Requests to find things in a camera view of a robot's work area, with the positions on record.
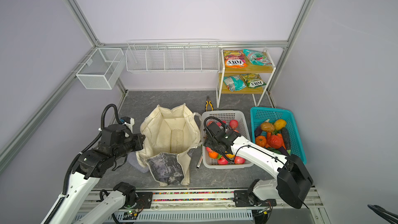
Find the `grey cloth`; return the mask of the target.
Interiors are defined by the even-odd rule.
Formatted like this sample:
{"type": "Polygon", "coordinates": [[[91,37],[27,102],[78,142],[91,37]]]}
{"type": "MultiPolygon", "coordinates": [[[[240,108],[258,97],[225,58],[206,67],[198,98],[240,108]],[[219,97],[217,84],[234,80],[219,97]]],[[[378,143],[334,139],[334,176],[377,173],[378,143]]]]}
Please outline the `grey cloth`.
{"type": "Polygon", "coordinates": [[[140,171],[141,173],[148,173],[149,172],[149,168],[148,167],[142,167],[140,165],[140,163],[138,162],[137,156],[135,152],[132,152],[130,154],[128,154],[127,156],[127,162],[134,167],[135,169],[137,169],[138,171],[140,171]]]}

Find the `green pink snack bag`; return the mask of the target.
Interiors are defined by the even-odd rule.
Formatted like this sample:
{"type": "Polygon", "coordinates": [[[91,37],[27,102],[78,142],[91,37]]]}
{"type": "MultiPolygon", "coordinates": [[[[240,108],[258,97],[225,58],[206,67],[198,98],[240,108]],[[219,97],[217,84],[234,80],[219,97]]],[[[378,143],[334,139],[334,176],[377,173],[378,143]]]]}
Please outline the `green pink snack bag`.
{"type": "Polygon", "coordinates": [[[259,66],[270,66],[272,65],[269,56],[265,52],[259,52],[254,50],[243,50],[244,55],[248,58],[251,64],[259,66]]]}

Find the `orange Fox's candy bag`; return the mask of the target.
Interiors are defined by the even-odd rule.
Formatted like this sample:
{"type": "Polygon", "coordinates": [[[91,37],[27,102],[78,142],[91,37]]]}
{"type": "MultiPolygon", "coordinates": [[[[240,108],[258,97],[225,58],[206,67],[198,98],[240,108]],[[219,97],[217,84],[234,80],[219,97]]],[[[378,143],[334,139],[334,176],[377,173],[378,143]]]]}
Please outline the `orange Fox's candy bag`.
{"type": "Polygon", "coordinates": [[[229,68],[245,68],[247,63],[245,55],[241,50],[224,50],[224,64],[229,68]]]}

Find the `brown potato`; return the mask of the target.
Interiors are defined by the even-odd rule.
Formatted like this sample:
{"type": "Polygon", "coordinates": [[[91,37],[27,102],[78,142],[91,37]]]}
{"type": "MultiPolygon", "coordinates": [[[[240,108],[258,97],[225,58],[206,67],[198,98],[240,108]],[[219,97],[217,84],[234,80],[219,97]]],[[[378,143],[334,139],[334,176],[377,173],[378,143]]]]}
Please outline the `brown potato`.
{"type": "Polygon", "coordinates": [[[269,122],[263,122],[260,125],[260,128],[263,132],[268,132],[268,133],[272,133],[275,131],[275,126],[272,123],[269,122]]]}

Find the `red apple back right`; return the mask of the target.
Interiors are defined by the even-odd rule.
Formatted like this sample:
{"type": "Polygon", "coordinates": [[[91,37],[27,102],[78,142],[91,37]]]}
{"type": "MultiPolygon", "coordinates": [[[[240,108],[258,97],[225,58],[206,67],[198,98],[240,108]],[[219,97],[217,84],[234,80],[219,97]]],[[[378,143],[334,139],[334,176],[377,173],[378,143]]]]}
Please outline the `red apple back right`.
{"type": "Polygon", "coordinates": [[[239,123],[237,120],[233,119],[229,122],[229,126],[231,129],[237,129],[239,126],[239,123]]]}

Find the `red apple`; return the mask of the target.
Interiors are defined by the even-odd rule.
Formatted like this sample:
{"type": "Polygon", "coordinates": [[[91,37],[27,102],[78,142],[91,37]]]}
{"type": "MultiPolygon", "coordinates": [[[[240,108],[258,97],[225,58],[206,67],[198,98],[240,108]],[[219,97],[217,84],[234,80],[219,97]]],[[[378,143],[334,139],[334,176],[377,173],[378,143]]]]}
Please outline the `red apple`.
{"type": "Polygon", "coordinates": [[[233,119],[229,122],[229,126],[231,129],[237,129],[239,126],[239,123],[237,120],[233,119]]]}
{"type": "Polygon", "coordinates": [[[239,156],[235,156],[234,158],[234,163],[235,164],[244,164],[246,162],[246,159],[239,157],[239,156]]]}

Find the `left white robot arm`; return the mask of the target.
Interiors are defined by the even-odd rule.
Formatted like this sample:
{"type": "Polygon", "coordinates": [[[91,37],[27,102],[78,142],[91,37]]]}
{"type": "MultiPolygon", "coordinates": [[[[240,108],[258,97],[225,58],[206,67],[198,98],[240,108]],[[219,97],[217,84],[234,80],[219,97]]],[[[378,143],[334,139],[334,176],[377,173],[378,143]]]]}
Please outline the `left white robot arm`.
{"type": "Polygon", "coordinates": [[[115,104],[104,108],[98,135],[72,160],[64,177],[62,192],[43,223],[71,223],[88,193],[106,171],[117,170],[117,160],[143,150],[145,135],[134,134],[133,124],[133,118],[119,117],[115,104]]]}

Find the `dark purple eggplant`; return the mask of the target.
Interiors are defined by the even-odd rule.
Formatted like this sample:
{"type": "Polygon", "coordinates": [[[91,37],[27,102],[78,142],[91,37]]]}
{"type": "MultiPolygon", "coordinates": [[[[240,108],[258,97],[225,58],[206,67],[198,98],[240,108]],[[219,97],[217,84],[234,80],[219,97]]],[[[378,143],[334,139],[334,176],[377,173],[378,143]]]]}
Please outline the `dark purple eggplant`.
{"type": "Polygon", "coordinates": [[[285,155],[285,156],[290,156],[290,154],[287,152],[287,150],[284,148],[284,146],[281,146],[281,147],[279,147],[278,149],[277,149],[282,155],[285,155]]]}

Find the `cream canvas grocery bag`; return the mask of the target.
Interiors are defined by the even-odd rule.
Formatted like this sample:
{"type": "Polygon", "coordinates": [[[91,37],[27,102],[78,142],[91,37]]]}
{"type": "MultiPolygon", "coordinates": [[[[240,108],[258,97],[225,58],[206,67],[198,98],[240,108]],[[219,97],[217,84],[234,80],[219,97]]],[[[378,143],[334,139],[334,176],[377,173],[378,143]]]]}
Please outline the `cream canvas grocery bag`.
{"type": "Polygon", "coordinates": [[[145,140],[143,150],[136,152],[137,165],[161,187],[190,184],[192,153],[202,142],[197,119],[202,115],[185,104],[172,109],[158,105],[141,124],[145,140]]]}

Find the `teal plastic vegetable basket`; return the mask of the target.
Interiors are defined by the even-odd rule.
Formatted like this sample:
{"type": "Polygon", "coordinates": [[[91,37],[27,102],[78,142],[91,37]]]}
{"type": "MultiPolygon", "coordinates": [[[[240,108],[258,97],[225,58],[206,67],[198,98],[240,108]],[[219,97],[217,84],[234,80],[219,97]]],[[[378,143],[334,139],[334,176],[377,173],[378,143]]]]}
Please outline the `teal plastic vegetable basket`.
{"type": "Polygon", "coordinates": [[[291,141],[291,153],[299,156],[302,162],[305,165],[307,164],[307,157],[303,148],[299,130],[297,128],[294,115],[291,111],[279,108],[252,107],[250,110],[250,119],[253,143],[255,142],[255,130],[263,122],[269,120],[270,123],[274,123],[279,119],[285,120],[287,122],[286,129],[289,132],[291,141]]]}

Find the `green Fox's candy bag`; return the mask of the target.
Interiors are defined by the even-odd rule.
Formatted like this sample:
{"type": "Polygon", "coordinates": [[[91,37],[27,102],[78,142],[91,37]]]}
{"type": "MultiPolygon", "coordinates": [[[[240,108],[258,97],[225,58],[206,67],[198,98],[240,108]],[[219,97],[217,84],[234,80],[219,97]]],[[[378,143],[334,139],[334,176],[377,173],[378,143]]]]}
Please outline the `green Fox's candy bag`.
{"type": "Polygon", "coordinates": [[[259,74],[241,74],[240,75],[246,86],[250,89],[264,87],[266,83],[262,80],[259,74]]]}

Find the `dark cucumber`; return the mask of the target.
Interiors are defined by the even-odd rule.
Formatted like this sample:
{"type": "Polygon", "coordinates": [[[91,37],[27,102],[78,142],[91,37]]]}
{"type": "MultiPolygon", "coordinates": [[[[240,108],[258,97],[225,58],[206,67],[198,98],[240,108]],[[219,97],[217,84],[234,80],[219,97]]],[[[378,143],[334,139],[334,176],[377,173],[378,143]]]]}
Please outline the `dark cucumber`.
{"type": "Polygon", "coordinates": [[[290,134],[287,128],[282,128],[280,130],[280,133],[282,134],[284,144],[286,146],[286,150],[291,150],[291,139],[290,139],[290,134]]]}

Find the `yellow handled pliers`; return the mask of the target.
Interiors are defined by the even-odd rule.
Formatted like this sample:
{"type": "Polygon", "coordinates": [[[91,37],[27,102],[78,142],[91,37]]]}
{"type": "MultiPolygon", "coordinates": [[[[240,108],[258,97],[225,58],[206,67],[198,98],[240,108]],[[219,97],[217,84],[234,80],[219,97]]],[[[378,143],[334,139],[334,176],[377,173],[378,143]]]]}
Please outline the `yellow handled pliers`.
{"type": "Polygon", "coordinates": [[[211,101],[210,97],[208,96],[206,98],[205,111],[209,112],[209,111],[213,111],[213,110],[214,110],[214,106],[212,104],[212,101],[211,101]]]}

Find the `teal snack bag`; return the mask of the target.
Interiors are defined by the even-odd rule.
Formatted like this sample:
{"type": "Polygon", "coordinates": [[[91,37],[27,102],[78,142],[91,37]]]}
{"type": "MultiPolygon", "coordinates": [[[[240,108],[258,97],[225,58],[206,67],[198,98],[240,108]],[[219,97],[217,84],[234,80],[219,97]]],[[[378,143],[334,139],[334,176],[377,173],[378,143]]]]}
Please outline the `teal snack bag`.
{"type": "Polygon", "coordinates": [[[231,92],[241,91],[246,88],[246,84],[240,75],[227,76],[223,79],[223,82],[231,92]]]}

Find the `small orange pumpkin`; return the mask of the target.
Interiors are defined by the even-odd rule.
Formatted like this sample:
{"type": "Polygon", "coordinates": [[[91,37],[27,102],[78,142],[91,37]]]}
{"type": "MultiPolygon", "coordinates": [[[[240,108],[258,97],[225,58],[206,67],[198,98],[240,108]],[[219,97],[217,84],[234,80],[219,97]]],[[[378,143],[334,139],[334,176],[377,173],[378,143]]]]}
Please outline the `small orange pumpkin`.
{"type": "Polygon", "coordinates": [[[266,137],[265,137],[265,136],[262,136],[262,135],[257,136],[257,137],[255,138],[255,144],[258,145],[258,146],[260,146],[260,147],[265,147],[266,144],[267,144],[266,137]]]}

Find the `white plastic fruit basket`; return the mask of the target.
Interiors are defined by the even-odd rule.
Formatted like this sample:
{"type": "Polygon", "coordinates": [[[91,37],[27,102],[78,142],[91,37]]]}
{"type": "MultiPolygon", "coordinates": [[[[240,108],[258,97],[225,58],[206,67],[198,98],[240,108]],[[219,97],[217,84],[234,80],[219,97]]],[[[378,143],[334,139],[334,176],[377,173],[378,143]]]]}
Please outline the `white plastic fruit basket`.
{"type": "MultiPolygon", "coordinates": [[[[208,117],[216,117],[221,121],[225,121],[227,125],[229,125],[231,120],[237,120],[238,127],[236,130],[246,139],[250,140],[250,134],[243,112],[234,110],[204,112],[202,114],[202,122],[208,117]]],[[[246,160],[243,164],[228,163],[227,165],[220,165],[216,159],[213,159],[208,155],[208,151],[204,146],[202,147],[202,155],[203,164],[208,169],[242,169],[253,166],[253,163],[248,160],[246,160]]]]}

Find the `silver marker pen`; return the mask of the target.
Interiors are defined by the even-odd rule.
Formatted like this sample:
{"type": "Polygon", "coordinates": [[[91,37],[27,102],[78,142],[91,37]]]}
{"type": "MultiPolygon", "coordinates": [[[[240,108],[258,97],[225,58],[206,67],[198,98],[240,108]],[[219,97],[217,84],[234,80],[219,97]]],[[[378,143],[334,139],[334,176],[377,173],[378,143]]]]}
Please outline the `silver marker pen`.
{"type": "Polygon", "coordinates": [[[201,167],[202,161],[203,161],[203,155],[200,156],[200,159],[197,163],[197,169],[199,169],[201,167]]]}

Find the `yellow lemon in teal basket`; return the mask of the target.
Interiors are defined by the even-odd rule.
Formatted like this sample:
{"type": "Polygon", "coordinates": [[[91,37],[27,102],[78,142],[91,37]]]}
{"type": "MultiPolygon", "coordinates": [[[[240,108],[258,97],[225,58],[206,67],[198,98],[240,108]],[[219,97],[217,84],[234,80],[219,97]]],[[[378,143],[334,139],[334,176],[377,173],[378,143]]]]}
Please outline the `yellow lemon in teal basket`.
{"type": "Polygon", "coordinates": [[[287,125],[287,122],[283,119],[278,119],[274,122],[275,131],[279,131],[287,125]]]}

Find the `white wooden two-tier shelf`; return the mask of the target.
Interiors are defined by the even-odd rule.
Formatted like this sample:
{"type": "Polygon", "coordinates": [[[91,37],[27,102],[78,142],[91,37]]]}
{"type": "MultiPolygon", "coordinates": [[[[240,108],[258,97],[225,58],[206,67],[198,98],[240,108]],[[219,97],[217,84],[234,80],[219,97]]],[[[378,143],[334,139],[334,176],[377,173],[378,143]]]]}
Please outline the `white wooden two-tier shelf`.
{"type": "Polygon", "coordinates": [[[259,106],[276,72],[269,50],[222,49],[220,54],[216,106],[224,94],[251,94],[254,106],[259,106]]]}

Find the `red apple front right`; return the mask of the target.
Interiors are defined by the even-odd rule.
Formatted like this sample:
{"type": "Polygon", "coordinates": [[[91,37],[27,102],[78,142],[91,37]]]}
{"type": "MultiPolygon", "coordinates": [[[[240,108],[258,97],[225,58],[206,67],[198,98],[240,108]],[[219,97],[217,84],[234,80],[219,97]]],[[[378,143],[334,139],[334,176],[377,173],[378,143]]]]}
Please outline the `red apple front right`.
{"type": "Polygon", "coordinates": [[[235,164],[244,164],[246,162],[246,159],[239,157],[239,156],[235,156],[234,158],[234,163],[235,164]]]}

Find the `orange tangerine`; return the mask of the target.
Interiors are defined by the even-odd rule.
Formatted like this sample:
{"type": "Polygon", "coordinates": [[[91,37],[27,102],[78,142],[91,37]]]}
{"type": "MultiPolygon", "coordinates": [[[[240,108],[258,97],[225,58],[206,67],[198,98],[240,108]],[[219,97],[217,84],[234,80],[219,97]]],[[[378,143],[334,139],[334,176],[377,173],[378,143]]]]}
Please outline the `orange tangerine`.
{"type": "Polygon", "coordinates": [[[208,152],[208,155],[212,159],[218,159],[218,156],[219,156],[219,154],[217,152],[215,152],[215,151],[208,152]]]}

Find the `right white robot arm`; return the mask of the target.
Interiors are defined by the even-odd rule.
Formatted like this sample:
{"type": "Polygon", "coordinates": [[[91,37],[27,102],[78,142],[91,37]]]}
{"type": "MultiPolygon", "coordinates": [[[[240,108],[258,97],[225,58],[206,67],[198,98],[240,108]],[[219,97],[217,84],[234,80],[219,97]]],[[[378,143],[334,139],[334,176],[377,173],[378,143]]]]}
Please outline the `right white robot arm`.
{"type": "Polygon", "coordinates": [[[236,192],[234,198],[238,206],[274,206],[272,202],[277,198],[296,209],[304,205],[313,179],[300,157],[274,153],[215,123],[206,126],[204,132],[205,147],[227,162],[243,158],[273,177],[269,180],[256,179],[247,190],[236,192]]]}

